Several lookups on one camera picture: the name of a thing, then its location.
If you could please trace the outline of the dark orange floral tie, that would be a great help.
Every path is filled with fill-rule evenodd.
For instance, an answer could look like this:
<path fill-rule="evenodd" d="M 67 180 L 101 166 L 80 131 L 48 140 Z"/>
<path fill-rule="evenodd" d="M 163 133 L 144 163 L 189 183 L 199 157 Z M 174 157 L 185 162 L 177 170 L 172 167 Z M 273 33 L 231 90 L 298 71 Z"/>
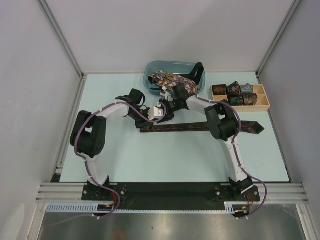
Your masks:
<path fill-rule="evenodd" d="M 265 128 L 257 121 L 241 121 L 241 132 L 258 135 Z M 166 132 L 208 132 L 209 125 L 207 122 L 180 123 L 154 125 L 149 129 L 140 129 L 140 133 L 166 133 Z"/>

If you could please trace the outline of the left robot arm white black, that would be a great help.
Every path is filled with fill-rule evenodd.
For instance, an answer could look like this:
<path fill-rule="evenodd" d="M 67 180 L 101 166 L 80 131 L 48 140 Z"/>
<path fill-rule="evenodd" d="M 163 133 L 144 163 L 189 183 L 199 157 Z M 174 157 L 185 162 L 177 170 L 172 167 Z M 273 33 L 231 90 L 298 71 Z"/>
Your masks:
<path fill-rule="evenodd" d="M 132 89 L 128 95 L 118 96 L 114 102 L 96 112 L 82 110 L 78 113 L 70 144 L 75 154 L 83 159 L 88 181 L 95 185 L 93 194 L 100 200 L 107 199 L 111 193 L 111 188 L 105 184 L 108 173 L 95 159 L 104 149 L 107 124 L 122 117 L 130 117 L 137 129 L 148 129 L 163 120 L 168 113 L 168 107 L 162 102 L 154 107 L 143 108 L 145 98 L 141 91 Z"/>

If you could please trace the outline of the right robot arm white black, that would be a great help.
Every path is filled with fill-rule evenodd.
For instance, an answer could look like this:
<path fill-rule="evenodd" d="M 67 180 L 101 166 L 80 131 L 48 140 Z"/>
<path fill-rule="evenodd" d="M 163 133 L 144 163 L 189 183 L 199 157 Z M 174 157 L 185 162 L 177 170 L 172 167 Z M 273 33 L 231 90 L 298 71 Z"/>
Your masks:
<path fill-rule="evenodd" d="M 230 194 L 242 201 L 253 187 L 252 177 L 246 171 L 238 143 L 241 130 L 240 117 L 235 109 L 223 101 L 211 101 L 189 93 L 183 84 L 173 87 L 170 94 L 166 87 L 160 90 L 166 107 L 166 118 L 173 118 L 174 112 L 182 109 L 196 111 L 206 116 L 209 131 L 218 140 L 225 154 L 229 167 Z"/>

